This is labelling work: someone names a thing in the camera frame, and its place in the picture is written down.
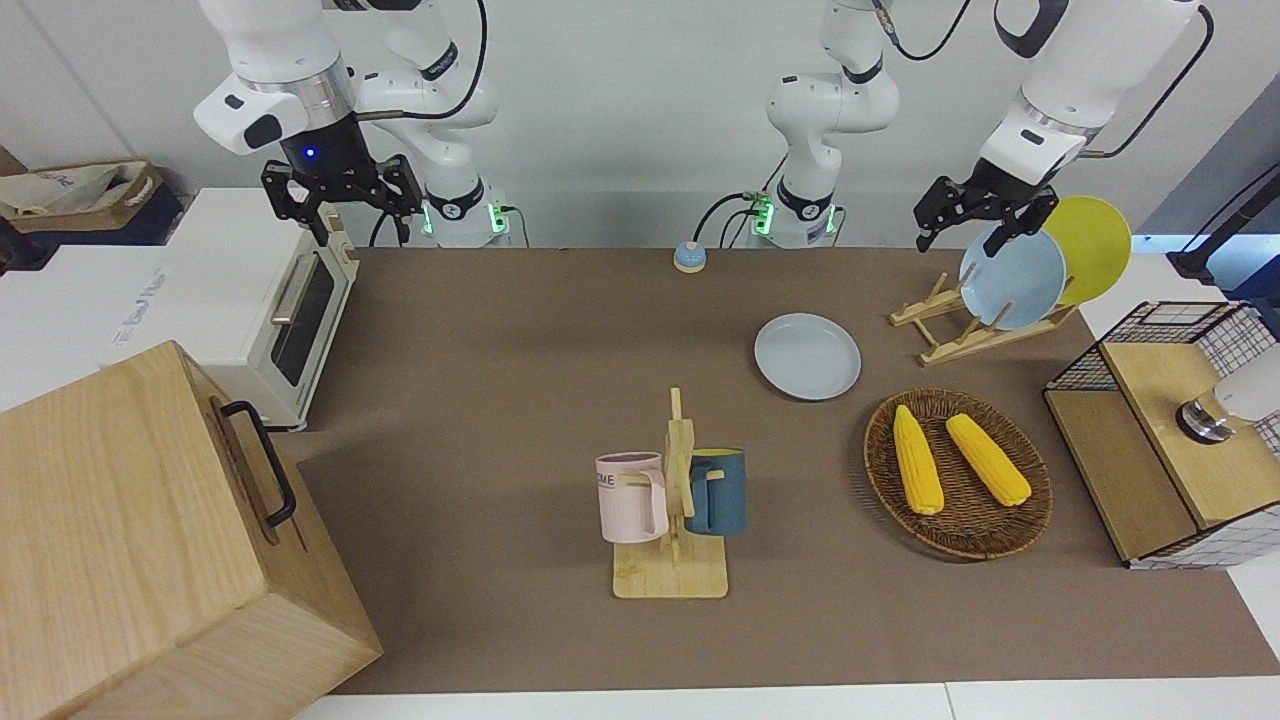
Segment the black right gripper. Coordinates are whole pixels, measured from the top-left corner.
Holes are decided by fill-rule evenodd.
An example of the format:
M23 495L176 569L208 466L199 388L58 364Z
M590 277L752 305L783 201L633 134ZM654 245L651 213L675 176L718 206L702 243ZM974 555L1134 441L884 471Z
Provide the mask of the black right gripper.
M385 220L396 228L401 247L410 241L411 220L422 211L422 186L406 155L375 163L356 114L319 129L280 141L288 161L268 160L262 188L273 213L308 229L319 247L326 247L329 229L320 218L323 202L365 202L379 206L375 234ZM291 192L291 182L303 187L303 199Z

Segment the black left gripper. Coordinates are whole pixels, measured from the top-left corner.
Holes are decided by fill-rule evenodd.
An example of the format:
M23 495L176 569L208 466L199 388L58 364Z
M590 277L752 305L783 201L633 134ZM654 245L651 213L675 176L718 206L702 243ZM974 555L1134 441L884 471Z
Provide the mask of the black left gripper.
M964 182L940 176L914 206L915 246L927 252L941 232L974 217L997 217L986 240L986 256L996 258L1012 240L1039 232L1059 205L1048 181L1027 183L979 158Z

